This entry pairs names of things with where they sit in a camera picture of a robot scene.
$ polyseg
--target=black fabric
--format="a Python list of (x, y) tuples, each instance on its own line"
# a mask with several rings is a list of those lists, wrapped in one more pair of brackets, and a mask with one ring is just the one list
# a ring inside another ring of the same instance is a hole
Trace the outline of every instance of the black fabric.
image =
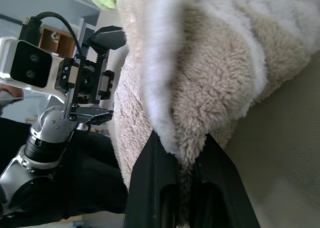
[[(0, 172), (6, 168), (29, 135), (28, 124), (0, 118)], [(16, 213), (0, 219), (0, 228), (47, 224), (82, 214), (123, 213), (127, 189), (111, 140), (104, 135), (75, 131), (55, 176), (50, 202), (34, 213)]]

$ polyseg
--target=camera lens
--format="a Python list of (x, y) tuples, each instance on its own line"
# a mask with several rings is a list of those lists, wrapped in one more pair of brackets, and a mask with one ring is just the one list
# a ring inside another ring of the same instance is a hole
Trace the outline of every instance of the camera lens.
[(28, 77), (29, 79), (34, 79), (36, 77), (36, 73), (33, 70), (28, 70), (26, 72), (26, 77)]
[(30, 55), (30, 59), (34, 62), (37, 63), (39, 61), (39, 56), (37, 54), (32, 54)]

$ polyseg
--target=robotic arm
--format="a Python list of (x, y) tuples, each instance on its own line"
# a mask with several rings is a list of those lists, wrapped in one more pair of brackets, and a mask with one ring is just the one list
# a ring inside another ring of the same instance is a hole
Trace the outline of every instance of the robotic arm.
[(114, 73), (105, 68), (109, 50), (125, 44), (121, 28), (101, 28), (87, 41), (97, 52), (96, 62), (81, 54), (75, 40), (79, 54), (58, 63), (60, 58), (38, 48), (41, 20), (45, 17), (60, 19), (75, 39), (68, 22), (52, 12), (31, 17), (23, 25), (19, 39), (0, 39), (0, 83), (58, 100), (50, 102), (41, 113), (30, 128), (26, 144), (0, 176), (0, 219), (43, 206), (44, 194), (53, 189), (55, 173), (77, 125), (100, 125), (113, 115), (112, 110), (81, 104), (98, 105), (110, 98)]

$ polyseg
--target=white fleece fabric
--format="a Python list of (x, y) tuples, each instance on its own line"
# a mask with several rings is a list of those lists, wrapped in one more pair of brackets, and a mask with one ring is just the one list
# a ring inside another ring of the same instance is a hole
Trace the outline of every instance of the white fleece fabric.
[(129, 54), (114, 95), (123, 179), (152, 129), (191, 165), (211, 133), (224, 148), (237, 120), (320, 49), (319, 0), (117, 0)]

